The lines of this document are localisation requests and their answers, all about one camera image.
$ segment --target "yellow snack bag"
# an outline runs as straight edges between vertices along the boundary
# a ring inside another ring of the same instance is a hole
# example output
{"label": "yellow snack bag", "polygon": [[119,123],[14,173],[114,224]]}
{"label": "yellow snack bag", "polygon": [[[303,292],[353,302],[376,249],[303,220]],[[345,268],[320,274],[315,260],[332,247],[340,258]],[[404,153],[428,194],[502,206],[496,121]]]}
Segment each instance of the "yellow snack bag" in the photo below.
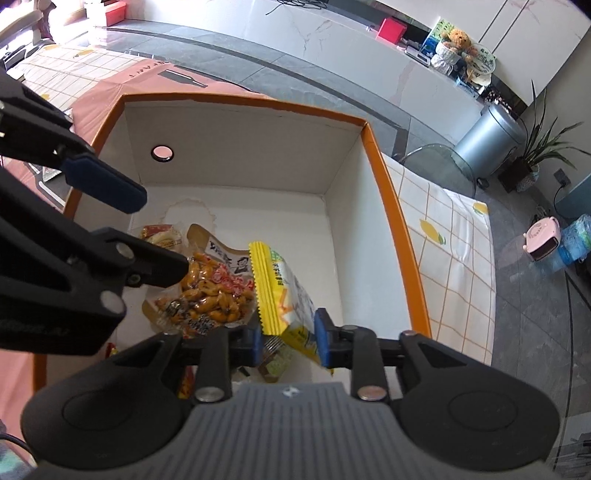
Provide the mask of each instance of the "yellow snack bag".
{"label": "yellow snack bag", "polygon": [[262,330],[320,364],[314,304],[283,257],[263,242],[248,245]]}

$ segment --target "snack bag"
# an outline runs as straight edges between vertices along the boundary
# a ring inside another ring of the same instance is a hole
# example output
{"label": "snack bag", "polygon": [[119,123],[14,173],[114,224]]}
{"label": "snack bag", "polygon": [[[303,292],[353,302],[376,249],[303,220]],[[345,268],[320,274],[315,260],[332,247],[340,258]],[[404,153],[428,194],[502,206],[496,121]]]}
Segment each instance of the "snack bag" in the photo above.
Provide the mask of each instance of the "snack bag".
{"label": "snack bag", "polygon": [[262,362],[257,370],[266,383],[277,383],[291,364],[293,349],[276,336],[265,337]]}
{"label": "snack bag", "polygon": [[314,304],[285,260],[263,242],[248,245],[262,330],[320,364]]}
{"label": "snack bag", "polygon": [[146,317],[186,338],[246,323],[255,308],[248,251],[227,247],[200,225],[189,227],[187,240],[193,251],[189,272],[180,284],[147,298]]}
{"label": "snack bag", "polygon": [[183,249],[183,237],[174,225],[146,225],[142,228],[139,237],[176,253],[181,253]]}

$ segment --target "green plant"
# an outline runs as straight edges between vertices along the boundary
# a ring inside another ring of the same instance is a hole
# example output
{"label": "green plant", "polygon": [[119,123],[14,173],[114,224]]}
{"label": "green plant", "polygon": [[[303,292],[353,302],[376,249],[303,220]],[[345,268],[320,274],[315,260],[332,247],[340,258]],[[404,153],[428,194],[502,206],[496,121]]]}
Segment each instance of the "green plant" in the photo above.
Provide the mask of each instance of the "green plant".
{"label": "green plant", "polygon": [[583,122],[577,122],[569,127],[564,127],[557,135],[550,137],[552,134],[552,129],[554,128],[558,117],[554,119],[550,128],[546,130],[546,132],[542,132],[542,127],[544,125],[544,119],[546,116],[546,89],[544,89],[544,106],[542,110],[542,116],[540,118],[540,122],[538,123],[538,99],[535,95],[535,87],[534,82],[531,82],[531,91],[534,95],[534,125],[531,129],[531,134],[527,127],[525,126],[525,122],[523,122],[523,126],[525,127],[525,131],[527,133],[527,141],[525,142],[525,150],[521,154],[521,158],[523,161],[531,168],[537,165],[538,163],[546,160],[547,158],[558,158],[566,163],[569,167],[575,167],[571,161],[566,158],[562,153],[563,150],[576,150],[581,152],[589,157],[591,157],[591,153],[581,150],[580,148],[573,147],[571,142],[561,141],[560,137],[564,135],[566,132],[569,132],[577,127],[583,125]]}

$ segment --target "cable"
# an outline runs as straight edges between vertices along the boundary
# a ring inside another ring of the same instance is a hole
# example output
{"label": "cable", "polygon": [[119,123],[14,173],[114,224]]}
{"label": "cable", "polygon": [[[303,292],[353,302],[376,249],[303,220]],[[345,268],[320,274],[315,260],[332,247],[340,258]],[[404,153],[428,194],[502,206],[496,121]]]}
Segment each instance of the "cable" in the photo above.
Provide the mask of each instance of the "cable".
{"label": "cable", "polygon": [[566,282],[566,296],[569,301],[569,324],[570,324],[570,371],[569,371],[569,390],[566,397],[566,408],[564,409],[564,422],[562,424],[562,431],[560,433],[560,443],[558,444],[558,449],[556,450],[556,457],[554,458],[554,465],[552,467],[552,471],[556,471],[556,467],[558,466],[558,459],[560,458],[560,452],[562,450],[562,444],[564,443],[564,433],[566,432],[566,419],[569,418],[569,410],[570,410],[570,397],[573,390],[573,368],[574,368],[574,334],[573,334],[573,303],[570,299],[570,287],[569,283],[573,284],[574,289],[581,295],[581,298],[584,299],[581,291],[577,288],[577,285],[570,279],[569,275],[564,272],[564,280]]}
{"label": "cable", "polygon": [[269,13],[266,13],[265,16],[272,14],[281,5],[289,5],[290,7],[311,8],[314,10],[326,9],[326,2],[323,2],[322,0],[277,0],[277,1],[279,2],[279,5],[277,5]]}
{"label": "cable", "polygon": [[18,445],[23,450],[26,450],[27,452],[29,452],[33,456],[33,458],[35,458],[35,456],[33,455],[33,452],[29,448],[29,446],[20,438],[15,437],[14,435],[10,435],[9,433],[0,432],[0,440],[6,440],[7,442],[11,442],[11,443],[14,443],[15,445]]}
{"label": "cable", "polygon": [[552,206],[554,207],[554,211],[556,212],[556,214],[559,217],[561,217],[562,220],[564,220],[565,222],[572,222],[573,220],[576,220],[576,218],[565,217],[564,215],[561,215],[558,209],[556,208],[556,196],[558,195],[558,192],[562,190],[564,187],[566,187],[566,185],[561,185],[560,188],[556,190],[556,193],[554,194],[554,199],[552,200]]}

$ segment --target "cardboard box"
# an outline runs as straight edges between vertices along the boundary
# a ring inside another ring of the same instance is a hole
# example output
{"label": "cardboard box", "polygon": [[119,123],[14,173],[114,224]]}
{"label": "cardboard box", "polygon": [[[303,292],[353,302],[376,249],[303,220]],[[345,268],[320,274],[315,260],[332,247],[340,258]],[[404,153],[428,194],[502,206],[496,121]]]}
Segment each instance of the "cardboard box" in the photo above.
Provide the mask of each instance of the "cardboard box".
{"label": "cardboard box", "polygon": [[[121,96],[102,122],[99,157],[148,191],[126,215],[73,192],[65,214],[88,230],[152,223],[202,225],[226,245],[262,240],[278,251],[335,324],[395,339],[429,335],[407,227],[369,124],[277,100],[207,93]],[[155,161],[158,145],[172,149]],[[143,316],[147,287],[128,288],[116,331],[125,348],[153,335]],[[337,381],[297,355],[282,381]]]}
{"label": "cardboard box", "polygon": [[125,2],[87,3],[86,16],[94,27],[110,27],[125,19]]}

